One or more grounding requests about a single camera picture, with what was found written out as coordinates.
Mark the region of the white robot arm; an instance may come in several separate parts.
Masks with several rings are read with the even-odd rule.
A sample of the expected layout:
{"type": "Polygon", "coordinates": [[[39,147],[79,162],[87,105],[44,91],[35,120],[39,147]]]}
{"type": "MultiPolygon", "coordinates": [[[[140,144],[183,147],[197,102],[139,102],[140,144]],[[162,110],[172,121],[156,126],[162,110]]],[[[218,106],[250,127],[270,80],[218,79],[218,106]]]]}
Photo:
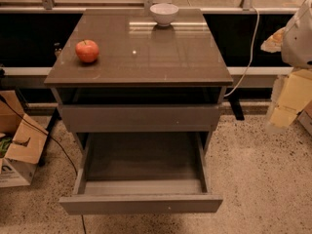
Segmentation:
{"type": "Polygon", "coordinates": [[[265,129],[283,132],[312,100],[312,0],[305,0],[286,26],[261,45],[265,52],[280,52],[282,61],[292,67],[274,82],[265,129]]]}

